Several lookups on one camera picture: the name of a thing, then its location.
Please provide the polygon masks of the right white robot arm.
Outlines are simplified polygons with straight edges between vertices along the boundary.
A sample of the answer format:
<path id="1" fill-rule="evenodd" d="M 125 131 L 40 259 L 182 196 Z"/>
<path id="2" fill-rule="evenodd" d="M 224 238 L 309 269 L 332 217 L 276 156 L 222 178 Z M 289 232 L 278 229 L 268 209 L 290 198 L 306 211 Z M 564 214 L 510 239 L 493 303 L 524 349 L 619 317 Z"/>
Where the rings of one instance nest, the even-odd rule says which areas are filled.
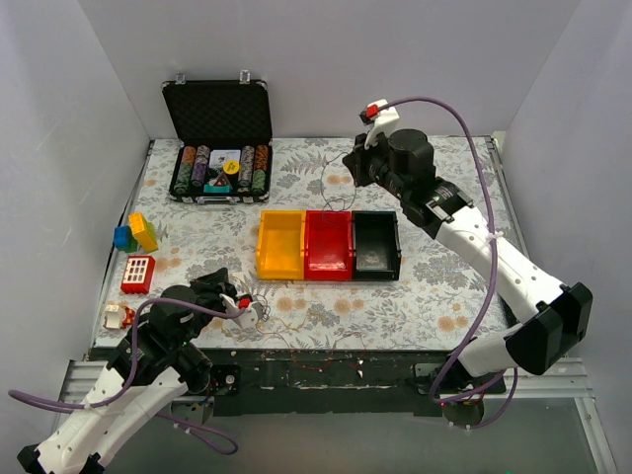
<path id="1" fill-rule="evenodd" d="M 404 215 L 484 277 L 517 322 L 501 333 L 469 337 L 443 384 L 469 392 L 483 376 L 521 368 L 541 375 L 586 335 L 592 292 L 549 275 L 501 234 L 493 234 L 473 200 L 435 173 L 434 149 L 415 129 L 355 138 L 343 163 L 358 187 L 376 184 L 399 200 Z"/>

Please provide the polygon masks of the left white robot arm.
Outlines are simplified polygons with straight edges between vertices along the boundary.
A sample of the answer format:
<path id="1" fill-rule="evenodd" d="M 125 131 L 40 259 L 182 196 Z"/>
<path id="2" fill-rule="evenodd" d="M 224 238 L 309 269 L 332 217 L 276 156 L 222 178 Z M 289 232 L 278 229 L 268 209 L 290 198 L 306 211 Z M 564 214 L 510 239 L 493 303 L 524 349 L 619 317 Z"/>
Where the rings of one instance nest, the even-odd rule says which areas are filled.
<path id="1" fill-rule="evenodd" d="M 228 316 L 223 299 L 235 294 L 222 268 L 143 302 L 79 404 L 10 391 L 25 404 L 68 416 L 48 439 L 19 452 L 24 470 L 102 473 L 122 445 L 167 404 L 204 392 L 212 363 L 193 340 L 212 319 Z"/>

